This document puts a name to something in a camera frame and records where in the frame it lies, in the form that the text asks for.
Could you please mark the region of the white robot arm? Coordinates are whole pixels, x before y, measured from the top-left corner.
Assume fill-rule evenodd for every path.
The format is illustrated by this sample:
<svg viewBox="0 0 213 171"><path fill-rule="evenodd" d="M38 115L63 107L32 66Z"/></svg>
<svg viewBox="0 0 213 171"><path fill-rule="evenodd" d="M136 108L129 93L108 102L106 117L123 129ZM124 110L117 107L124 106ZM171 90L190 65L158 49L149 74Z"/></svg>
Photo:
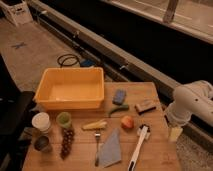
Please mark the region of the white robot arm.
<svg viewBox="0 0 213 171"><path fill-rule="evenodd" d="M213 126L213 85L207 81L182 84L174 89L173 102L165 109L170 142L178 140L192 115Z"/></svg>

